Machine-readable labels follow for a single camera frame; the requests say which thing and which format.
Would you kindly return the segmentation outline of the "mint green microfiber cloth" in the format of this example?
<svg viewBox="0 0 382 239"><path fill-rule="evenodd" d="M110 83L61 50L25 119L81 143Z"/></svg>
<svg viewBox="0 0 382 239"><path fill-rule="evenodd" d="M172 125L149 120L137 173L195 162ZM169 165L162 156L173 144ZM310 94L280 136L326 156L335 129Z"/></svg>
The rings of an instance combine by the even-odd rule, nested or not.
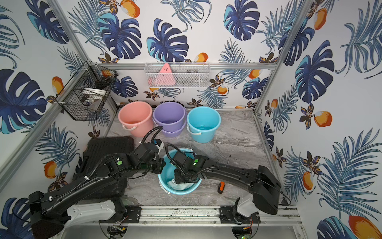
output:
<svg viewBox="0 0 382 239"><path fill-rule="evenodd" d="M169 188L171 188L174 191L184 191L184 190L189 189L190 187L192 187L194 184L193 183L180 183L180 184L177 184L175 182L175 179L172 179L171 181L169 181L167 183L167 185L168 185Z"/></svg>

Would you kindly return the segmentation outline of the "pink plastic bucket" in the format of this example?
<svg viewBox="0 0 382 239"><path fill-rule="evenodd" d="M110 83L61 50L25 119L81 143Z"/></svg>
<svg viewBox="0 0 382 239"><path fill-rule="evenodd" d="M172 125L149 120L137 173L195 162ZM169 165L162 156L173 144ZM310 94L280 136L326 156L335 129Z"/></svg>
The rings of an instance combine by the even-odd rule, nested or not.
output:
<svg viewBox="0 0 382 239"><path fill-rule="evenodd" d="M154 127L152 107L146 102L132 102L119 110L122 128L135 137L144 137Z"/></svg>

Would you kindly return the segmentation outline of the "purple plastic bucket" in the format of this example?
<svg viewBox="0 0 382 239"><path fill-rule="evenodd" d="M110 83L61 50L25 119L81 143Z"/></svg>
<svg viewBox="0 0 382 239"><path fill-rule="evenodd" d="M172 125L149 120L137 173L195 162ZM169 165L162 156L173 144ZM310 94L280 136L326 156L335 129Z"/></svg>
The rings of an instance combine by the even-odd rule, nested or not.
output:
<svg viewBox="0 0 382 239"><path fill-rule="evenodd" d="M162 103L153 111L153 120L157 126L162 126L162 133L166 137L177 137L186 127L187 111L184 106L176 102Z"/></svg>

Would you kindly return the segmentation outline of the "teal bucket with white handle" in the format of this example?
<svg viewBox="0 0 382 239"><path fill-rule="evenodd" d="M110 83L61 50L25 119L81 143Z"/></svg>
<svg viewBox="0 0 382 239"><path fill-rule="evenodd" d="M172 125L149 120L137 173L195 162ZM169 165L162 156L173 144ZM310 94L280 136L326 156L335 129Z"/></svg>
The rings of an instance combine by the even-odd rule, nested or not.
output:
<svg viewBox="0 0 382 239"><path fill-rule="evenodd" d="M213 108L197 107L187 115L187 131L193 140L199 143L212 141L220 124L221 116Z"/></svg>

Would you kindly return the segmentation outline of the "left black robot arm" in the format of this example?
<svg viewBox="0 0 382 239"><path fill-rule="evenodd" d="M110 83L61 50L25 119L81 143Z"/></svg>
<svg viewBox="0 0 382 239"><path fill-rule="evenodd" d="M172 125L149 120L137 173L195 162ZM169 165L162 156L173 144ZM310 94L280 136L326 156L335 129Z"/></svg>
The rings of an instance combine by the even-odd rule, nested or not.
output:
<svg viewBox="0 0 382 239"><path fill-rule="evenodd" d="M90 173L52 192L35 191L28 197L30 224L36 239L49 239L71 220L68 209L95 192L120 181L148 173L160 174L165 161L159 156L160 140L141 143L134 151L105 155Z"/></svg>

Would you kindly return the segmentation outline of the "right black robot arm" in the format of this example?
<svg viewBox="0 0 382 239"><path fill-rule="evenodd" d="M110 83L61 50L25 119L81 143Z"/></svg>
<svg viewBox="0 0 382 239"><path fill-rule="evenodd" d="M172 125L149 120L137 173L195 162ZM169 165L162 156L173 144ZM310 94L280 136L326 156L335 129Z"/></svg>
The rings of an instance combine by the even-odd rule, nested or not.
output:
<svg viewBox="0 0 382 239"><path fill-rule="evenodd" d="M257 212L269 215L278 213L281 184L265 166L258 166L256 169L239 168L203 155L191 158L179 151L170 157L170 161L176 167L177 184L197 183L200 179L217 180L248 192L236 205L236 213L244 217L250 217Z"/></svg>

